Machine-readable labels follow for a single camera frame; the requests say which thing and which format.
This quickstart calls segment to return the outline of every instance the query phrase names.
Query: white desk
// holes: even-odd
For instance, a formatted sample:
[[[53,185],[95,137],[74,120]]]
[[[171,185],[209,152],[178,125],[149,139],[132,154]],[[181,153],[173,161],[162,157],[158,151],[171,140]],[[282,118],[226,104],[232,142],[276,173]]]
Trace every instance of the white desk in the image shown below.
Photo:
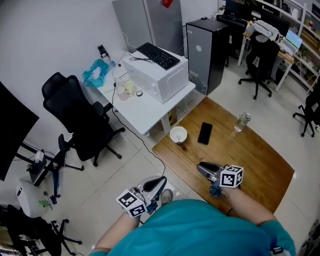
[[[121,67],[116,67],[114,77],[119,78],[127,71],[122,62]],[[98,90],[111,103],[112,95],[114,93],[114,78],[109,72],[105,78],[104,86],[99,87]],[[178,91],[164,104],[157,101],[145,90],[137,85],[137,91],[143,91],[143,95],[138,97],[136,95],[130,96],[128,99],[122,101],[119,99],[117,92],[113,97],[113,106],[123,115],[123,117],[142,135],[148,134],[148,131],[161,120],[164,133],[170,132],[170,122],[168,112],[172,110],[181,100],[183,100],[196,86],[189,82],[184,88]]]

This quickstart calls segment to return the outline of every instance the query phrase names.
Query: white cube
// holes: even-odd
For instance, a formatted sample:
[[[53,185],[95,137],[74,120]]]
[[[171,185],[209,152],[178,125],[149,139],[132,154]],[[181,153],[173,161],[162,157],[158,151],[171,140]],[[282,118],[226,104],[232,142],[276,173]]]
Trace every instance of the white cube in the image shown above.
[[[244,168],[230,165],[220,173],[220,187],[236,188],[242,183]]]
[[[123,191],[116,199],[121,208],[132,218],[147,211],[145,203],[131,193],[128,189]]]

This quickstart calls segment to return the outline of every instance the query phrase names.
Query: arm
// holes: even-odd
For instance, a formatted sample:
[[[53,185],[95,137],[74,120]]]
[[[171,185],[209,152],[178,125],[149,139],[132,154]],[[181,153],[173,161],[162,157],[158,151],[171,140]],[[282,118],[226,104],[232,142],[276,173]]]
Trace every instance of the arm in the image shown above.
[[[127,234],[139,226],[140,216],[131,218],[123,213],[120,218],[108,229],[95,246],[94,252],[108,253]]]
[[[222,193],[226,196],[238,216],[244,220],[258,226],[265,222],[277,220],[267,208],[238,188],[223,187]]]

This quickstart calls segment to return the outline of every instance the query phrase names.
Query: laptop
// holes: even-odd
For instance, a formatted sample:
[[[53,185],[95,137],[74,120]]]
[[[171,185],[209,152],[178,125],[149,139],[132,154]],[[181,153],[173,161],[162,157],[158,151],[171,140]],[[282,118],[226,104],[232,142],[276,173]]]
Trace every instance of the laptop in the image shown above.
[[[291,30],[288,30],[285,39],[279,43],[279,46],[292,56],[299,50],[301,44],[302,39]]]

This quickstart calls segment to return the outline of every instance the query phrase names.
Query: smartphone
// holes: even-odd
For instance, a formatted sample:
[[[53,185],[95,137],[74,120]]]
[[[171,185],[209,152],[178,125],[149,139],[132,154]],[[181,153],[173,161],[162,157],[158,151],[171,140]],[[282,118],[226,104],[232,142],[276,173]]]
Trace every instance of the smartphone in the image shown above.
[[[209,144],[209,139],[211,135],[211,130],[212,130],[212,124],[203,122],[198,138],[198,143],[208,145]]]

